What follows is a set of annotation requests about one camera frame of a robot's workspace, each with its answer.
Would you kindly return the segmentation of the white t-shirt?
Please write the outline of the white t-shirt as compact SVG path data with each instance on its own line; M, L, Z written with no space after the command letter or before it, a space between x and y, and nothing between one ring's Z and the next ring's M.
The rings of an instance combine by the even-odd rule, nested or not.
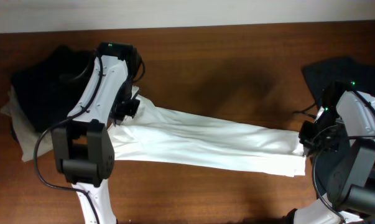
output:
M157 107L138 96L134 118L111 125L118 161L149 161L295 177L305 175L298 133Z

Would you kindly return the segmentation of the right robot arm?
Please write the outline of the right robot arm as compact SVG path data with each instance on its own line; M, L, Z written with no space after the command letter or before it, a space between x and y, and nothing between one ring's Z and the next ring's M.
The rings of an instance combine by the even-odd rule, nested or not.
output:
M322 92L322 112L303 123L299 142L316 168L321 156L346 149L328 176L326 192L293 209L286 223L360 223L375 219L375 97L354 82L333 81Z

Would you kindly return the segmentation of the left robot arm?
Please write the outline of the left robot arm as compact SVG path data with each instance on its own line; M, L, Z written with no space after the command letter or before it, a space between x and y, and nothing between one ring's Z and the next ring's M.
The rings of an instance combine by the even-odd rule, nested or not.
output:
M91 64L78 103L50 130L55 165L76 192L85 223L117 223L108 187L115 162L108 126L135 117L140 101L134 82L145 65L131 44L112 42L99 44Z

